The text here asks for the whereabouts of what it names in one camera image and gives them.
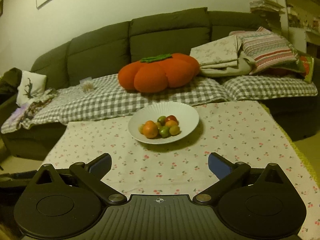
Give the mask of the large yellow-green tomato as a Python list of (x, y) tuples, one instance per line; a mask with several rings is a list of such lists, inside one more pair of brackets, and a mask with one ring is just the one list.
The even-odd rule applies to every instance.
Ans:
[(169, 128), (169, 133), (171, 136), (176, 136), (176, 135), (180, 134), (180, 132), (181, 132), (181, 130), (178, 125), (174, 125)]

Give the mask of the orange tangerine with stem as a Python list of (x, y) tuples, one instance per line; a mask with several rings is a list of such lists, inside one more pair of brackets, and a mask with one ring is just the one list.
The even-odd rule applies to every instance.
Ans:
[(143, 135), (148, 139), (154, 139), (158, 135), (158, 126), (151, 120), (143, 126)]

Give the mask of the green lime fruit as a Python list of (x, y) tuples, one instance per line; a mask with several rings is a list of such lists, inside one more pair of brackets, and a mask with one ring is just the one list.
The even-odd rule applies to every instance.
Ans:
[(162, 138), (167, 138), (170, 136), (170, 128), (168, 126), (162, 126), (159, 130), (159, 134)]

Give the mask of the small orange tangerine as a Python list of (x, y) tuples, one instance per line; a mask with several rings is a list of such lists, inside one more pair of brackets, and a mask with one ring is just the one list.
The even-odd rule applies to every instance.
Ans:
[(169, 121), (167, 121), (167, 122), (165, 123), (165, 126), (167, 126), (167, 127), (169, 127), (169, 128), (171, 128), (171, 127), (173, 127), (173, 126), (178, 126), (178, 122), (175, 121), (175, 120), (169, 120)]

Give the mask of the red tomato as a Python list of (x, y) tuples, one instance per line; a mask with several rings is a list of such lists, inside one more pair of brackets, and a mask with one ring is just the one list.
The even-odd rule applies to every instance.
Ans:
[(169, 116), (167, 116), (165, 122), (167, 122), (167, 121), (169, 121), (169, 120), (175, 120), (175, 121), (178, 122), (177, 118), (176, 118), (174, 115), (169, 115)]

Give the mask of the green-red small tomato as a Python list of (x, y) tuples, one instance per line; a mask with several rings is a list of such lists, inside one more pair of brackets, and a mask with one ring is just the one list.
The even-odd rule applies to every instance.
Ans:
[(166, 120), (166, 116), (160, 116), (158, 119), (157, 119), (157, 122), (160, 122), (162, 126), (165, 125), (165, 120)]

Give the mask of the small yellow-green round fruit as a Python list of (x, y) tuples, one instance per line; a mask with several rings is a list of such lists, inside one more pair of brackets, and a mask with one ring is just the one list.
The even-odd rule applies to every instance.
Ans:
[(161, 125), (160, 122), (156, 122), (155, 124), (156, 124), (156, 126), (157, 126), (158, 129), (161, 129), (161, 128), (162, 128), (162, 125)]

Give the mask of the cherry print tablecloth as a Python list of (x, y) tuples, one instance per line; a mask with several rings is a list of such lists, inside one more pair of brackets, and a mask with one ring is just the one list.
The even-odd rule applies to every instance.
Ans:
[(207, 164), (212, 152), (252, 167), (277, 163), (306, 205), (300, 238), (319, 239), (319, 187), (315, 173), (270, 114), (255, 101), (209, 103), (196, 110), (200, 121), (195, 130), (164, 145), (146, 145), (131, 137), (127, 116), (71, 122), (45, 161), (55, 168), (68, 168), (77, 161), (87, 163), (109, 153), (112, 168), (103, 181), (126, 196), (194, 196), (217, 180)]

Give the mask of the grey checkered blanket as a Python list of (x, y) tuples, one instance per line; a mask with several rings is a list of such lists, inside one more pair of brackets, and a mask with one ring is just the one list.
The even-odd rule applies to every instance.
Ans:
[(39, 111), (32, 120), (23, 121), (17, 128), (9, 125), (8, 117), (1, 133), (13, 133), (35, 125), (72, 121), (97, 121), (127, 116), (143, 107), (161, 101), (186, 103), (191, 106), (218, 101), (269, 100), (316, 96), (314, 83), (292, 76), (236, 76), (220, 81), (197, 76), (180, 88), (167, 88), (148, 94), (129, 92), (120, 86), (116, 74), (92, 80), (94, 90), (84, 93), (80, 85), (58, 89), (58, 95)]

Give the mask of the floral purple cloth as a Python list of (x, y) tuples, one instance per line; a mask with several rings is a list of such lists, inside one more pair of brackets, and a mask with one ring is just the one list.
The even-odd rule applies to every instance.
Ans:
[(18, 107), (9, 118), (9, 125), (17, 128), (23, 121), (32, 120), (40, 110), (46, 107), (58, 95), (55, 88), (46, 90), (42, 95), (30, 99)]

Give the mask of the white embroidered small pillow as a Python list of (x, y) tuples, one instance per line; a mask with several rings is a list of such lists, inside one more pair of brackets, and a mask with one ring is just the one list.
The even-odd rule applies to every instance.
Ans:
[(16, 103), (19, 107), (31, 99), (44, 93), (47, 76), (32, 73), (26, 70), (22, 71), (21, 83), (18, 86)]

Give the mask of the folded floral beige cloth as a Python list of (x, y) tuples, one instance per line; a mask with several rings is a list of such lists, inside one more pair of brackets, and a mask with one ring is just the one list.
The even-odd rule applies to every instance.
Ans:
[(211, 78), (248, 75), (255, 66), (235, 35), (192, 48), (190, 56), (200, 64), (200, 74)]

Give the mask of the dark green sofa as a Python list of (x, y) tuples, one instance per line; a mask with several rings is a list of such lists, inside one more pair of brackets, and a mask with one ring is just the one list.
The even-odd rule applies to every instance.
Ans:
[[(236, 30), (257, 30), (267, 23), (245, 12), (187, 9), (108, 25), (84, 33), (38, 57), (31, 72), (47, 76), (46, 88), (67, 88), (81, 79), (116, 74), (143, 57), (189, 54), (191, 48), (218, 40)], [(263, 100), (293, 141), (319, 131), (319, 95)], [(15, 157), (44, 160), (66, 130), (60, 123), (36, 125), (2, 134)]]

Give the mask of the striped patterned pillow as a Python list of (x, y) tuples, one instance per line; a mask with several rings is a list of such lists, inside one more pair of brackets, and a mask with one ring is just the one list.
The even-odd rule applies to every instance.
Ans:
[(297, 52), (287, 39), (264, 27), (256, 31), (231, 31), (229, 35), (234, 35), (242, 51), (254, 60), (250, 75), (298, 60)]

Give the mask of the stack of papers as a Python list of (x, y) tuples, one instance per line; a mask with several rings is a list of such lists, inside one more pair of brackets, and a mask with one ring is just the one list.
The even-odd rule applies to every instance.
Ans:
[(250, 12), (264, 18), (280, 19), (284, 7), (272, 0), (258, 0), (249, 3)]

